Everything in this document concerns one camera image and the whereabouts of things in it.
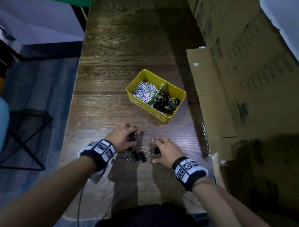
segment cable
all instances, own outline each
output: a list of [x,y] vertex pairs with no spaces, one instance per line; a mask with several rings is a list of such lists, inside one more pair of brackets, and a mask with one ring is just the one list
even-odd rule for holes
[[81,205],[81,199],[82,199],[83,189],[84,189],[85,185],[86,185],[86,182],[85,182],[85,184],[84,184],[84,186],[81,190],[80,199],[79,199],[78,215],[77,215],[77,225],[78,225],[78,227],[80,227],[79,226],[80,205]]

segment wooden table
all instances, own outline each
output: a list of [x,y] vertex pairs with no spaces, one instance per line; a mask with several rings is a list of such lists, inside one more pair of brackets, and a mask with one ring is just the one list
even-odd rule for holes
[[[176,3],[168,0],[94,0],[60,166],[74,160],[89,142],[104,138],[118,124],[128,121],[140,130],[138,151],[149,151],[151,138],[166,136],[187,156],[205,166],[213,178],[211,160],[204,158],[207,148],[202,115],[186,55],[186,49],[203,45],[186,0]],[[142,69],[187,93],[168,124],[162,124],[129,101],[126,87]],[[89,181],[86,184],[80,218],[108,218],[111,212],[121,209],[166,201],[194,206],[194,209],[200,206],[175,179],[172,170],[152,164],[151,156],[146,163],[128,163],[122,154],[114,158],[111,169],[98,184]],[[77,218],[78,198],[65,217]]]

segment right hand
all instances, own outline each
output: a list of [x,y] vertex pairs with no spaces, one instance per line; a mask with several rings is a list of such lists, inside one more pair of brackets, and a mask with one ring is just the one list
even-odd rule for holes
[[174,144],[172,140],[169,140],[165,137],[162,138],[162,141],[164,143],[161,143],[161,141],[156,140],[154,142],[155,145],[157,145],[161,151],[161,158],[156,158],[152,162],[153,163],[161,163],[168,168],[172,168],[173,163],[180,157],[183,157],[184,154],[179,146]]

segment black metal frame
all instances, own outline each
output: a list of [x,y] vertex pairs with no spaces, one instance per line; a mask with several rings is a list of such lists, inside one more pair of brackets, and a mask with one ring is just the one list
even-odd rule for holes
[[[42,164],[38,158],[32,153],[30,148],[26,145],[26,143],[31,140],[36,134],[38,134],[41,130],[43,130],[52,120],[53,118],[51,116],[43,116],[43,115],[37,115],[37,114],[30,114],[30,113],[22,113],[22,112],[15,112],[11,111],[11,115],[22,115],[22,116],[33,116],[33,117],[41,117],[46,118],[47,121],[35,131],[28,139],[25,141],[22,141],[18,135],[12,130],[8,129],[7,133],[20,145],[20,147],[16,148],[14,151],[12,151],[4,160],[0,161],[0,169],[11,169],[11,170],[35,170],[35,171],[43,171],[46,169],[44,164]],[[17,153],[21,148],[23,148],[29,155],[32,157],[32,159],[41,167],[38,168],[24,168],[24,167],[10,167],[10,166],[3,166],[3,164],[12,157],[15,153]]]

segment wristband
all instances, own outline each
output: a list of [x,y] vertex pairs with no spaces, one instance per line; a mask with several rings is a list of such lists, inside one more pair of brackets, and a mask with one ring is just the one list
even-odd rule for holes
[[82,152],[80,156],[88,156],[96,163],[96,171],[99,172],[107,167],[109,160],[115,154],[112,143],[108,140],[92,142]]
[[208,175],[208,170],[187,157],[178,158],[172,165],[172,170],[177,180],[186,191],[191,191],[194,183]]

